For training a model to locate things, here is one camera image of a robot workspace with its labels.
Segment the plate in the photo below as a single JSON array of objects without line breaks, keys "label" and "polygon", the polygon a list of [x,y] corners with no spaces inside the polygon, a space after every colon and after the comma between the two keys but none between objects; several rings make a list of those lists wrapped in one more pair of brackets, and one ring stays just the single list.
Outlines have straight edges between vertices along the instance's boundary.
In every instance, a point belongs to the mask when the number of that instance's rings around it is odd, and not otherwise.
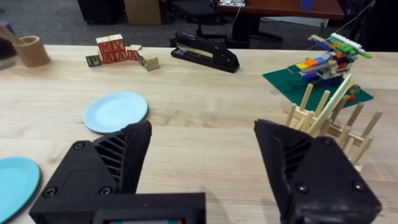
[{"label": "plate", "polygon": [[97,133],[120,131],[142,121],[148,112],[146,100],[136,93],[112,93],[94,101],[86,110],[84,122]]},{"label": "plate", "polygon": [[39,182],[40,169],[34,161],[23,157],[0,159],[0,223],[24,208]]}]

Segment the chair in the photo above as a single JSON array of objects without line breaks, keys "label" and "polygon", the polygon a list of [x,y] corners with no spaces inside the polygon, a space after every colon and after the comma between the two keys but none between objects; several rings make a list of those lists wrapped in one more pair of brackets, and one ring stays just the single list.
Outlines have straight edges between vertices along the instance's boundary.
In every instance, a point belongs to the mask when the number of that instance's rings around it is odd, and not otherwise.
[{"label": "chair", "polygon": [[209,0],[177,1],[173,2],[173,7],[176,11],[186,16],[188,22],[198,24],[197,36],[205,39],[224,39],[224,42],[226,42],[226,35],[204,34],[202,32],[201,25],[206,24],[208,21],[213,21],[219,16]]}]

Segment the wooden cup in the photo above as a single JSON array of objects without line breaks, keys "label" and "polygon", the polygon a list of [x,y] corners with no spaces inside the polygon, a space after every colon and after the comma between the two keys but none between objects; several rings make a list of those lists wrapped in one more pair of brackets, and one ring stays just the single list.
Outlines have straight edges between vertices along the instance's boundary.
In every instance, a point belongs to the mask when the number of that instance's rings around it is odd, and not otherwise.
[{"label": "wooden cup", "polygon": [[26,67],[38,67],[50,61],[40,37],[32,35],[22,37],[21,40],[25,43],[13,43],[13,46]]}]

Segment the teal plate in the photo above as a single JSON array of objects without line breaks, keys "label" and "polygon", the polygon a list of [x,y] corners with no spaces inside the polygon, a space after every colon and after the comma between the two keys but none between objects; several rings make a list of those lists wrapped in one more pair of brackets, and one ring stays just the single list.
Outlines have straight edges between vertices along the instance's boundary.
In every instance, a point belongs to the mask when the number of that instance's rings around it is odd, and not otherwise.
[{"label": "teal plate", "polygon": [[40,169],[23,157],[0,159],[0,223],[25,207],[40,183]]}]

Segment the wooden table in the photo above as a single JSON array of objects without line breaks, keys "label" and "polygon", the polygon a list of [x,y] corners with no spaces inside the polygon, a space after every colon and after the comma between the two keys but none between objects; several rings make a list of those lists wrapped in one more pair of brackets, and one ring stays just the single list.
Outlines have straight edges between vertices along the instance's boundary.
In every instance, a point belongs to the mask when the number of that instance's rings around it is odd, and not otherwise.
[{"label": "wooden table", "polygon": [[[179,60],[172,49],[153,49],[160,69],[147,72],[138,62],[88,68],[95,47],[46,46],[50,64],[17,65],[0,71],[0,158],[36,161],[46,183],[81,139],[99,135],[83,124],[95,99],[132,91],[149,104],[153,125],[138,193],[206,192],[209,224],[279,223],[261,153],[253,132],[258,118],[283,123],[289,101],[261,75],[320,52],[233,50],[235,74]],[[398,54],[373,53],[352,69],[354,80],[375,96],[357,119],[363,129],[376,110],[384,114],[375,140],[360,161],[362,175],[384,208],[375,223],[398,219]],[[339,116],[345,122],[353,108]],[[27,212],[14,223],[33,223]]]},{"label": "wooden table", "polygon": [[[282,37],[259,31],[260,18],[264,16],[300,16],[321,19],[343,19],[345,14],[337,0],[313,1],[311,10],[301,9],[302,0],[245,0],[232,27],[232,40],[228,41],[230,48],[250,46],[250,36],[266,40],[282,41]],[[218,6],[220,13],[236,16],[239,7]]]},{"label": "wooden table", "polygon": [[[342,19],[344,12],[337,0],[314,1],[311,10],[301,9],[302,0],[245,0],[240,14],[258,16],[301,16],[322,19]],[[239,7],[218,6],[221,12],[237,12]]]}]

